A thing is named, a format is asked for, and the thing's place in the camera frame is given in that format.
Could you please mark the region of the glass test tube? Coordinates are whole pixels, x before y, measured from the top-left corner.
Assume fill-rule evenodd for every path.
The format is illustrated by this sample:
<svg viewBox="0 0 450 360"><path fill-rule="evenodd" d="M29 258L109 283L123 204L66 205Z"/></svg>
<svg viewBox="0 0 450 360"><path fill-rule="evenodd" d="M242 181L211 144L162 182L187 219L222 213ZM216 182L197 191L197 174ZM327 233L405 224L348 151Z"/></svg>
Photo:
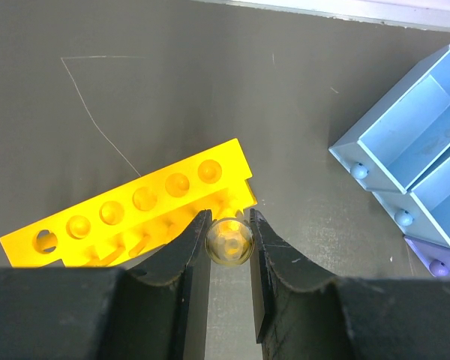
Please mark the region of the glass test tube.
<svg viewBox="0 0 450 360"><path fill-rule="evenodd" d="M244 264L254 249L250 225L237 217L214 221L205 236L205 249L218 265L233 267Z"/></svg>

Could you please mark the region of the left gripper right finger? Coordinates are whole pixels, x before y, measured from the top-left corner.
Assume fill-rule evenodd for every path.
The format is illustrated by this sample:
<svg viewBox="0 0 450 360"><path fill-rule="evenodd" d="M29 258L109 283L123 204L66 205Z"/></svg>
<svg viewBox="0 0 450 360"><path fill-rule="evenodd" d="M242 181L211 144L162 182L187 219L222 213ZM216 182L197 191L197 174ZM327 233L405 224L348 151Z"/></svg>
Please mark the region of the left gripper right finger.
<svg viewBox="0 0 450 360"><path fill-rule="evenodd" d="M450 279L341 277L250 210L264 359L450 359Z"/></svg>

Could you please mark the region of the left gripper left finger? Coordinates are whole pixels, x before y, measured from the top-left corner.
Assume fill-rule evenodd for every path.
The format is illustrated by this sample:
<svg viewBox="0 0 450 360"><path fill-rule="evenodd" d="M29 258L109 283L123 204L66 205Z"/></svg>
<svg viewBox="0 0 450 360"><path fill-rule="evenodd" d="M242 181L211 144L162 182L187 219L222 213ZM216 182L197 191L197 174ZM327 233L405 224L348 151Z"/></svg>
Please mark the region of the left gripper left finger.
<svg viewBox="0 0 450 360"><path fill-rule="evenodd" d="M211 224L129 269L0 268L0 359L202 359Z"/></svg>

